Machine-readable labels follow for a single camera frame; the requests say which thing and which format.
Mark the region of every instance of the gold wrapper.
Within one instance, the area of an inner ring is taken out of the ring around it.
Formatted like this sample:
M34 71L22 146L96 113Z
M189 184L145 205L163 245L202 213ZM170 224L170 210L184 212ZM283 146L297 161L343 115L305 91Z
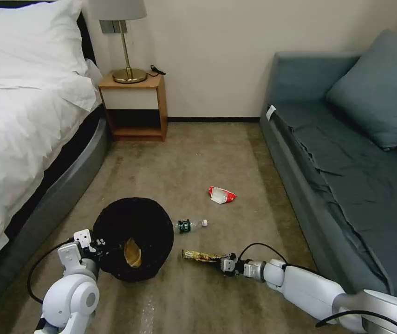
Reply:
M182 250L184 259L192 259L201 262L218 262L224 255L200 253L194 250Z

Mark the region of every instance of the black trash bin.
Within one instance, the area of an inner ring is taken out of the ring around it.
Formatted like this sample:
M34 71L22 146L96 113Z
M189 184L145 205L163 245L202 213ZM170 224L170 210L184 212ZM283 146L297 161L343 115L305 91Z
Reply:
M95 239L105 246L99 258L101 270L126 282L154 277L166 261L174 243L172 222L152 199L124 198L101 211L93 226ZM133 238L141 249L141 266L132 268L124 257L124 244Z

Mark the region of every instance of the snack wrapper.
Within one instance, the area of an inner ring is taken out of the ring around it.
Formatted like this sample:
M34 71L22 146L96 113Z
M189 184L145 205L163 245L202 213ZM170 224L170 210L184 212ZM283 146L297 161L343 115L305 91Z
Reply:
M183 259L192 259L200 262L218 262L224 255L200 253L194 250L182 250Z
M211 195L211 200L218 204L232 202L237 197L236 194L228 190L217 188L214 186L209 187L209 195Z

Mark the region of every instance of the red wrapper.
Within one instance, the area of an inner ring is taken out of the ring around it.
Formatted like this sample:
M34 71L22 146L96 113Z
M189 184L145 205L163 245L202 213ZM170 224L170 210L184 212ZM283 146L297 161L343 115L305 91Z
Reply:
M237 197L236 194L228 190L217 188L214 186L209 187L209 195L211 195L211 200L218 204L232 202Z

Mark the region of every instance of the plastic bottle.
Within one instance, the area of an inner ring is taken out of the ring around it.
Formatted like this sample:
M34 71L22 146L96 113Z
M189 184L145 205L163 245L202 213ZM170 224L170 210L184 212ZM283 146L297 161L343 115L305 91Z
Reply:
M208 221L206 219L196 221L190 219L178 220L174 223L174 231L175 233L184 234L206 226L208 226Z

